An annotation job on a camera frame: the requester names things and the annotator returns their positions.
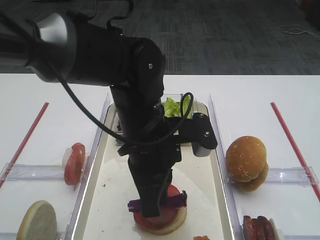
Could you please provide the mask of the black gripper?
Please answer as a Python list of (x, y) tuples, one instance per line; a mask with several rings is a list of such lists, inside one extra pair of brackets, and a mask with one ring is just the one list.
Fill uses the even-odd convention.
[(177, 145), (170, 142), (172, 130), (178, 120), (156, 117), (152, 120), (121, 119), (123, 136), (147, 145), (124, 143), (119, 148), (121, 156), (128, 155), (128, 166), (140, 196), (141, 211), (145, 218), (160, 216), (160, 197), (163, 205), (169, 198), (172, 183), (172, 166), (181, 161)]

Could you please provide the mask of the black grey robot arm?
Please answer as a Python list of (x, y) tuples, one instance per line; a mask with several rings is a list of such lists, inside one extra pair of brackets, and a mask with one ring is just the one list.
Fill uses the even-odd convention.
[(158, 217), (167, 202), (172, 166), (181, 160), (172, 142), (176, 127), (165, 118), (166, 58), (150, 39), (127, 37), (82, 17), (54, 13), (41, 22), (18, 22), (2, 13), (0, 61), (24, 66), (44, 82), (108, 86), (118, 111), (129, 169), (144, 217)]

